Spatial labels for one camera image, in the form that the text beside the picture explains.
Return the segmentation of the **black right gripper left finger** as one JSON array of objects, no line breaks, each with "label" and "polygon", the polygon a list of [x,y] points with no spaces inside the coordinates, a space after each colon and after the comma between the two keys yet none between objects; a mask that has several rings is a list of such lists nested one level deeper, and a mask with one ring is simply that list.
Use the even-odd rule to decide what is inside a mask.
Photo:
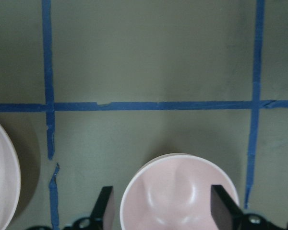
[{"label": "black right gripper left finger", "polygon": [[92,219],[102,219],[106,212],[111,194],[113,191],[113,186],[104,186],[102,187],[99,196],[96,200],[94,208],[91,212],[90,218]]}]

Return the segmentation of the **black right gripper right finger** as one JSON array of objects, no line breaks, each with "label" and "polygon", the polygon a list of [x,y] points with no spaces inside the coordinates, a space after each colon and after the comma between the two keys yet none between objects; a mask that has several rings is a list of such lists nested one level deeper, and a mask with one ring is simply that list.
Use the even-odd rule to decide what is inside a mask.
[{"label": "black right gripper right finger", "polygon": [[239,228],[242,210],[222,185],[211,185],[210,211],[217,228]]}]

